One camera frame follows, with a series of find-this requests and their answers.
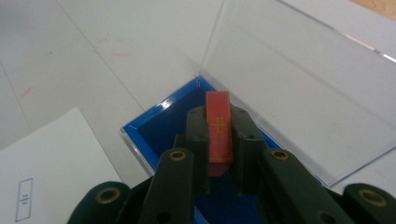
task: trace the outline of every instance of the blue container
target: blue container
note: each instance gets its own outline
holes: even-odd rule
[[[175,136],[186,132],[187,112],[205,105],[206,92],[214,90],[202,77],[196,77],[123,127],[149,169],[155,171],[161,154],[173,147]],[[278,147],[262,134],[270,147]],[[238,196],[228,174],[211,177],[210,192],[210,195],[195,197],[195,223],[262,223],[256,197]]]

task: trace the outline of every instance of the screw hole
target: screw hole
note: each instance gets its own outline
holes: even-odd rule
[[[101,189],[96,194],[96,201],[100,204],[107,204],[116,201],[120,197],[120,190],[114,187]]]
[[[271,155],[279,161],[285,161],[289,158],[289,154],[286,151],[281,150],[272,150]]]
[[[182,151],[173,151],[173,152],[171,152],[169,157],[173,161],[182,161],[182,160],[186,159],[186,153],[184,153]]]
[[[370,204],[378,206],[378,207],[384,207],[388,203],[387,200],[382,195],[380,195],[379,193],[377,193],[373,190],[361,189],[361,190],[359,190],[359,195],[367,203],[370,203]]]
[[[337,223],[337,221],[335,220],[335,218],[326,213],[326,212],[320,212],[319,213],[319,218],[320,220],[322,220],[324,223],[329,223],[329,224],[333,224],[333,223]]]
[[[161,212],[157,214],[157,222],[158,223],[167,223],[170,222],[172,219],[172,216],[168,212]]]

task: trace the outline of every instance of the yellow marking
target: yellow marking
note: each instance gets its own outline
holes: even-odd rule
[[[212,123],[210,125],[216,126],[217,133],[225,133],[225,129],[227,128],[227,124],[224,122],[224,117],[217,117],[216,123]]]

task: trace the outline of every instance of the white floor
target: white floor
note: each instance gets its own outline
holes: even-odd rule
[[[148,175],[122,141],[120,127],[193,78],[221,3],[0,0],[0,148],[78,107],[120,178],[130,186],[143,181]],[[309,14],[315,9],[306,1],[293,5]],[[394,28],[376,14],[358,11],[382,22],[383,30]],[[353,24],[342,26],[330,14],[320,19],[354,32]],[[356,34],[366,40],[370,32],[361,29],[366,32]],[[392,54],[390,40],[367,37]],[[390,169],[390,163],[378,161],[346,182]],[[396,186],[394,176],[384,178],[385,187]]]

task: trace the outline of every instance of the white surface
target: white surface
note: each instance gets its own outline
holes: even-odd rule
[[[347,0],[281,0],[396,59],[396,22]]]
[[[120,178],[87,121],[72,109],[0,151],[0,223],[66,223],[85,194],[107,181]],[[23,194],[25,204],[18,202]]]
[[[396,150],[369,164],[363,170],[334,186],[332,190],[342,193],[349,184],[365,183],[385,190],[396,198]]]
[[[0,148],[76,106],[122,181],[145,180],[120,128],[193,79],[219,3],[0,0]]]
[[[282,147],[333,186],[396,146],[395,63],[278,1],[235,5],[204,74]]]

